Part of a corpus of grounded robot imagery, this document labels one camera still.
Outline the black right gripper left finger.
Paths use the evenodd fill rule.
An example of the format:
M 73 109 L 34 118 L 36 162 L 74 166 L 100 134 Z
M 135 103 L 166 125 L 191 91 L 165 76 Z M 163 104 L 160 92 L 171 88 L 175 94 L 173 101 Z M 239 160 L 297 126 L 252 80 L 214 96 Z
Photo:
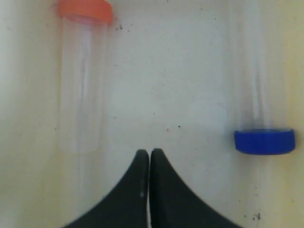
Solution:
M 146 228 L 150 161 L 138 150 L 117 185 L 67 228 Z

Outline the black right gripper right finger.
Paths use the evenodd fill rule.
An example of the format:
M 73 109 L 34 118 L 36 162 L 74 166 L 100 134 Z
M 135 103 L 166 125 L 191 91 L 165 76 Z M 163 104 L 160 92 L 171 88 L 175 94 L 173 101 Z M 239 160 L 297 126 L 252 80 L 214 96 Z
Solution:
M 153 228 L 239 227 L 202 201 L 159 148 L 151 153 L 149 204 Z

